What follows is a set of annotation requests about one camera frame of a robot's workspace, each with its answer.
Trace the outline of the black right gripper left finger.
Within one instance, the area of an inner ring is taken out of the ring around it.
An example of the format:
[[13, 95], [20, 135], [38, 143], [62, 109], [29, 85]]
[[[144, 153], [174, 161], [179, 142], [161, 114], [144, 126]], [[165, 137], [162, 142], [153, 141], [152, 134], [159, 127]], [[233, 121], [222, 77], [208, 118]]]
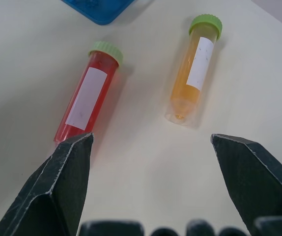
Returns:
[[0, 221], [0, 236], [75, 236], [84, 208], [93, 133], [61, 142]]

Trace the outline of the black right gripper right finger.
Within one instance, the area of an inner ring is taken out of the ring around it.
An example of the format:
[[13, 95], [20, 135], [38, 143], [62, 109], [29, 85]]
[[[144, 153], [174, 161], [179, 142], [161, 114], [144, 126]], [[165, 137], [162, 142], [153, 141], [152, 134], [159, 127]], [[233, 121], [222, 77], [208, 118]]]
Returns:
[[261, 144], [212, 134], [229, 196], [249, 233], [282, 236], [282, 164]]

